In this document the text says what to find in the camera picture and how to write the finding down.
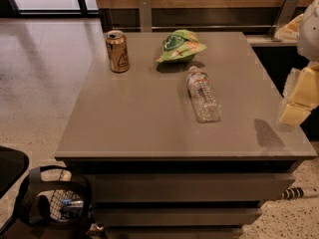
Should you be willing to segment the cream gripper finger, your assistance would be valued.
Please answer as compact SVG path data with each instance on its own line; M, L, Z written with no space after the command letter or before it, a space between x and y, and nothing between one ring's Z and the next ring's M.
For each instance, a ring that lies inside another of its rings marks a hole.
M305 107L283 104L279 109L278 120L291 126L301 125L311 114Z

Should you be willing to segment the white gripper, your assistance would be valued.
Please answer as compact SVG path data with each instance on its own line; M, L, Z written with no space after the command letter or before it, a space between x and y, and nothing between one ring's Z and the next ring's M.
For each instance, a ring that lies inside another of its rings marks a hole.
M319 61L319 0L305 10L297 34L297 52L309 61ZM310 110L319 106L319 65L301 70L289 102Z

